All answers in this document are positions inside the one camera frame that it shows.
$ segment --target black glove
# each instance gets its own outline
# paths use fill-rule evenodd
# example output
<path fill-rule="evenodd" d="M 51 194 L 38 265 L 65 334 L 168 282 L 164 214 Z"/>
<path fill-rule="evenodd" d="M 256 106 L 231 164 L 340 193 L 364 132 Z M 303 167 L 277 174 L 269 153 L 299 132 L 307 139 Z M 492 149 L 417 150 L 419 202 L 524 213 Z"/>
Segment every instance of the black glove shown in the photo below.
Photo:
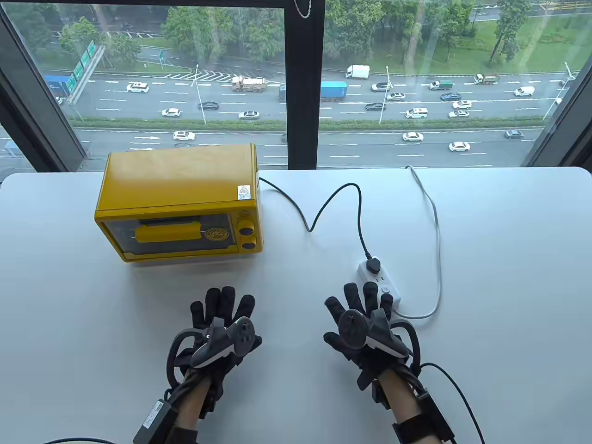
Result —
<path fill-rule="evenodd" d="M 374 282 L 367 282 L 363 287 L 366 310 L 362 307 L 362 301 L 360 300 L 358 286 L 356 284 L 352 282 L 344 285 L 343 292 L 345 293 L 349 308 L 358 310 L 367 318 L 370 318 L 372 311 L 378 308 L 378 286 Z M 333 316 L 335 323 L 339 324 L 339 319 L 342 314 L 345 313 L 345 308 L 343 308 L 337 298 L 332 296 L 325 301 L 325 305 L 329 309 L 331 316 Z M 392 295 L 382 295 L 380 298 L 380 308 L 384 310 L 387 320 L 390 321 L 392 312 Z M 396 358 L 387 352 L 378 348 L 370 348 L 367 345 L 364 345 L 357 350 L 350 348 L 344 343 L 341 336 L 334 332 L 325 333 L 323 339 L 335 350 L 343 353 L 343 356 L 345 356 L 348 361 L 353 361 L 362 370 L 362 373 L 358 377 L 358 387 L 360 390 L 365 390 L 372 381 L 378 378 L 378 375 L 387 369 L 393 369 L 397 374 L 401 374 L 402 372 L 411 375 L 409 368 L 406 366 L 408 358 Z"/>
<path fill-rule="evenodd" d="M 253 309 L 255 308 L 255 298 L 250 294 L 244 295 L 240 299 L 239 306 L 233 317 L 234 298 L 235 292 L 233 287 L 224 287 L 222 288 L 222 291 L 218 288 L 210 288 L 205 295 L 205 315 L 204 306 L 200 301 L 191 304 L 193 327 L 195 329 L 207 330 L 214 320 L 214 317 L 222 318 L 226 328 L 241 316 L 250 318 L 253 314 Z M 196 337 L 193 347 L 184 349 L 175 358 L 174 362 L 174 366 L 179 367 L 183 375 L 186 375 L 187 371 L 191 369 L 190 371 L 192 373 L 198 373 L 198 375 L 196 375 L 198 378 L 200 376 L 209 376 L 212 381 L 201 410 L 200 418 L 202 419 L 205 417 L 206 412 L 214 411 L 216 401 L 218 401 L 224 394 L 224 377 L 230 372 L 230 370 L 232 370 L 232 367 L 243 362 L 243 358 L 236 356 L 234 353 L 230 353 L 226 357 L 218 358 L 206 367 L 191 368 L 189 365 L 191 356 L 199 347 L 205 344 L 206 339 L 207 338 L 205 337 Z M 248 353 L 259 347 L 261 343 L 261 337 L 255 336 L 253 346 Z"/>

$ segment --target label on battery pack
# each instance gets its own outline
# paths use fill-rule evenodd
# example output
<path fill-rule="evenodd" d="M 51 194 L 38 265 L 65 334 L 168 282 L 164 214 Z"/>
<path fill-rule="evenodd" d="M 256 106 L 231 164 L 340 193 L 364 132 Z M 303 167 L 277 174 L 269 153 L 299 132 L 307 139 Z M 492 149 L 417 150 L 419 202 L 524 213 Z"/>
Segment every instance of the label on battery pack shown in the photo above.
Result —
<path fill-rule="evenodd" d="M 250 185 L 239 185 L 239 201 L 251 199 L 251 186 Z"/>
<path fill-rule="evenodd" d="M 154 407 L 152 407 L 152 410 L 148 414 L 146 421 L 144 421 L 144 424 L 142 424 L 145 428 L 147 428 L 147 429 L 150 428 L 150 426 L 154 422 L 154 419 L 156 418 L 156 415 L 158 415 L 158 412 L 160 412 L 160 409 L 162 408 L 162 406 L 164 406 L 164 404 L 161 403 L 160 401 L 157 401 L 156 404 L 154 405 Z"/>

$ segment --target white power strip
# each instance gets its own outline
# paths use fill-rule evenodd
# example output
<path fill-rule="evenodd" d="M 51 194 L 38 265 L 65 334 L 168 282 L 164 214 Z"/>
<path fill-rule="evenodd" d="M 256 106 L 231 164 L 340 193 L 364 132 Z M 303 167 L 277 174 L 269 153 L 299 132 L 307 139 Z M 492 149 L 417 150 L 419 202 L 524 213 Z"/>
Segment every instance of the white power strip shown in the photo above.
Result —
<path fill-rule="evenodd" d="M 378 285 L 378 294 L 389 293 L 392 296 L 392 307 L 397 308 L 401 302 L 401 296 L 395 287 L 394 281 L 388 275 L 387 270 L 384 268 L 384 264 L 380 263 L 380 271 L 378 274 L 373 274 L 366 268 L 366 260 L 360 262 L 358 265 L 358 275 L 362 279 L 362 283 L 375 282 Z"/>

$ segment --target road sign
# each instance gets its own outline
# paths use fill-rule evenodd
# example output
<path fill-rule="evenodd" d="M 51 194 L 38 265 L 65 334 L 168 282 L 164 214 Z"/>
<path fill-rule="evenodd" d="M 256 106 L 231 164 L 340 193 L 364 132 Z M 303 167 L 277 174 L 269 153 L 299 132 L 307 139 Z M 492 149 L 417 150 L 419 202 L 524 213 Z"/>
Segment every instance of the road sign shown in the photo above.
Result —
<path fill-rule="evenodd" d="M 66 86 L 67 86 L 70 94 L 72 94 L 72 92 L 74 92 L 74 89 L 76 88 L 76 84 L 77 84 L 77 81 L 76 81 L 76 78 L 74 77 L 74 74 L 70 75 L 70 78 L 66 82 Z"/>
<path fill-rule="evenodd" d="M 91 61 L 91 57 L 88 55 L 88 52 L 84 51 L 80 61 L 82 62 L 82 66 L 86 67 L 88 65 L 88 62 Z"/>
<path fill-rule="evenodd" d="M 89 56 L 94 56 L 95 52 L 96 52 L 96 46 L 95 46 L 95 41 L 91 40 L 91 42 L 88 44 L 88 55 Z"/>
<path fill-rule="evenodd" d="M 84 73 L 84 68 L 82 64 L 78 62 L 78 65 L 74 68 L 74 75 L 76 76 L 76 80 L 82 79 L 82 74 Z"/>

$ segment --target white table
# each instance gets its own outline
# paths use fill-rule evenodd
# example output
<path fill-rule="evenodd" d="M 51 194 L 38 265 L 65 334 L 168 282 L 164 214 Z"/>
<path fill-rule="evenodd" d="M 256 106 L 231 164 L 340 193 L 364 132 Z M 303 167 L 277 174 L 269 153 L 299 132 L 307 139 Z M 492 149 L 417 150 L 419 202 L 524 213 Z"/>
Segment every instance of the white table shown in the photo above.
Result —
<path fill-rule="evenodd" d="M 418 322 L 488 443 L 580 442 L 592 410 L 592 181 L 580 169 L 418 170 L 440 214 L 443 300 Z M 422 313 L 435 300 L 432 213 L 408 170 L 264 171 L 312 221 L 339 185 L 363 191 L 373 255 Z M 251 293 L 263 345 L 226 378 L 203 444 L 396 442 L 390 412 L 322 339 L 363 252 L 357 194 L 312 234 L 265 184 L 264 252 L 215 263 L 134 266 L 93 221 L 100 173 L 17 174 L 0 190 L 0 430 L 6 443 L 95 436 L 130 443 L 166 385 L 170 342 L 211 286 Z M 444 376 L 425 369 L 459 444 L 478 438 Z"/>

